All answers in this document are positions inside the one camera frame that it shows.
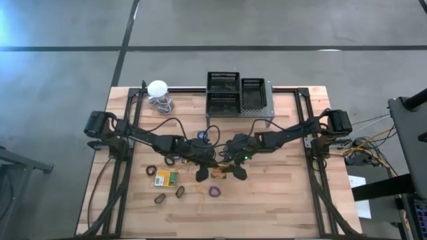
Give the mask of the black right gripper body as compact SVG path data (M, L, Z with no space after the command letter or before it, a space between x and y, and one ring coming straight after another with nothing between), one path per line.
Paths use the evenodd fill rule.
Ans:
M241 165L252 158L258 147L259 141L256 137L243 133L237 134L232 140L226 142L226 163L233 162L235 165Z

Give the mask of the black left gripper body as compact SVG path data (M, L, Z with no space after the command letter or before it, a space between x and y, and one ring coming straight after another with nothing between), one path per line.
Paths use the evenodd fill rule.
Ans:
M196 165L209 167L209 161L215 156L213 145L201 139L190 139L181 144L181 157Z

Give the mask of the grey perforated metal riser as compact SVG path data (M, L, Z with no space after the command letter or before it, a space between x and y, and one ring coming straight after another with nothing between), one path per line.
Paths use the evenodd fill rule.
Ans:
M273 88L270 81L265 80L266 85L266 99L267 106L262 109L244 109L243 108L243 95L242 95L242 79L240 79L240 90L239 91L206 91L206 96L209 92L227 92L227 93L239 93L240 94L240 104L241 104L241 113L239 115L209 115L205 112L206 126L210 126L211 118L226 118L226 117L247 117L247 118L262 118L271 121L275 117L274 112L274 102L273 102Z

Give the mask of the black plastic basket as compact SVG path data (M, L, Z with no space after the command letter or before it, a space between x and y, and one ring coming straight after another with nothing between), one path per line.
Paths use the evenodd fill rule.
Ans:
M209 115L239 115L241 113L240 94L209 92L206 97L205 112Z
M262 109L267 106L264 79L243 78L241 82L244 109Z
M207 73L207 91L239 91L239 72L213 72Z

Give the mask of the white mushroom lamp wooden base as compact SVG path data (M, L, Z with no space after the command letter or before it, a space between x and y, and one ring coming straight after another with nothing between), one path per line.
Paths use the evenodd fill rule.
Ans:
M150 105L168 105L166 97L168 86L161 80L152 81L147 87L148 103Z

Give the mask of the black flat bar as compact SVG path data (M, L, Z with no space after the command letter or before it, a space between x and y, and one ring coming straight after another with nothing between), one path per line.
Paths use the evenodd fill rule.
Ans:
M403 193L416 193L410 174L352 188L354 201L376 199Z

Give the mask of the grey metal cabinet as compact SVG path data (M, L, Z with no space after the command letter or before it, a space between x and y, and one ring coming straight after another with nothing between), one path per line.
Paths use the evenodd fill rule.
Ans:
M427 102L417 111L409 111L403 98L389 99L388 107L416 194L427 199Z

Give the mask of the black pole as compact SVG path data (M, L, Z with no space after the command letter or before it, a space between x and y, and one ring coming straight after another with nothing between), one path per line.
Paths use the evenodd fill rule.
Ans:
M425 102L427 102L427 88L411 97L402 99L403 106L409 111L417 111Z

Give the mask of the dark grey side table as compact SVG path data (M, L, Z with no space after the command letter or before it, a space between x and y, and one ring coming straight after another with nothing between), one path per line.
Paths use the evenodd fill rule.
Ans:
M20 156L0 146L0 240L11 235L30 176L36 169L50 174L53 165Z

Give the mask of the laptop keyboard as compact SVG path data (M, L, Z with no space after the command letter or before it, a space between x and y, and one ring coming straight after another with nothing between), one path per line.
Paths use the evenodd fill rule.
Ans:
M427 201L416 199L414 201L417 231L422 240L427 240Z

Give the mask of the black table frame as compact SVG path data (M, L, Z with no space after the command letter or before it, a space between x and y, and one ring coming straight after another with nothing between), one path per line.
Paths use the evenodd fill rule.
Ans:
M298 124L301 119L298 113L308 117L305 103L308 98L295 88L309 93L313 115L330 107L325 86L277 87L275 91L293 90L273 94L274 123L283 128ZM180 87L169 92L175 105L172 114L160 115L144 99L139 126L152 129L169 117L177 117L187 136L196 137L206 127L205 90ZM197 183L198 167L182 163L168 167L151 147L136 143L120 237L218 240L319 237L304 147L303 140L297 139L272 154L255 155L242 166L248 172L245 181L229 174L226 179L209 178ZM332 201L349 225L361 233L344 160L338 156L339 151L331 152L326 176ZM107 149L95 154L76 234L87 230L88 200L107 155ZM153 177L145 173L149 165L178 170L178 186L154 187ZM212 185L220 188L219 197L209 196ZM179 186L185 187L185 193L178 199L175 192ZM165 200L155 204L154 199L161 193L166 194Z

